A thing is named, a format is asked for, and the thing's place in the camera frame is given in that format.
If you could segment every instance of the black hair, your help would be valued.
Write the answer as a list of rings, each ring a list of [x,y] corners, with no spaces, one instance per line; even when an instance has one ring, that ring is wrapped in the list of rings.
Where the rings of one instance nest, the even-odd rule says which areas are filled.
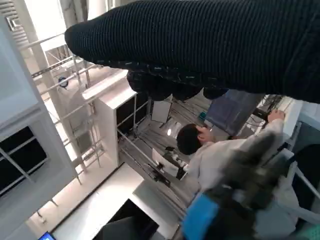
[[[179,151],[185,155],[191,155],[201,148],[202,145],[198,139],[199,133],[194,123],[190,123],[181,128],[176,137]]]

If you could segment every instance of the dark knit sleeve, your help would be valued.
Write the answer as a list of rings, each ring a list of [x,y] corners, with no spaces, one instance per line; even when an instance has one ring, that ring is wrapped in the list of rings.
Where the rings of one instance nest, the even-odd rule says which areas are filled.
[[[317,0],[142,0],[65,33],[89,62],[320,103]]]

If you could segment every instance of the blue screen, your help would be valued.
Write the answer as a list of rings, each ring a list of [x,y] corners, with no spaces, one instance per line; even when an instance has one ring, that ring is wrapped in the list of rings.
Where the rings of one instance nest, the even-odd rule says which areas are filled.
[[[46,232],[42,237],[39,238],[39,240],[55,240],[55,239],[50,233]]]

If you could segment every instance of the computer monitor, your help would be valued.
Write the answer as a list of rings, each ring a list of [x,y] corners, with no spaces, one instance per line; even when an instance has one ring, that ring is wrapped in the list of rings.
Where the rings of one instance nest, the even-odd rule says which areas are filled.
[[[212,100],[205,119],[230,136],[235,136],[264,96],[231,89]]]

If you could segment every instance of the hand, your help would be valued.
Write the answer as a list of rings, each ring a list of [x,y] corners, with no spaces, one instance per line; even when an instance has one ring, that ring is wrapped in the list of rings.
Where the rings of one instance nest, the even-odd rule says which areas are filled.
[[[273,120],[282,119],[285,120],[286,114],[280,110],[272,110],[272,112],[268,116],[268,122],[271,123]]]

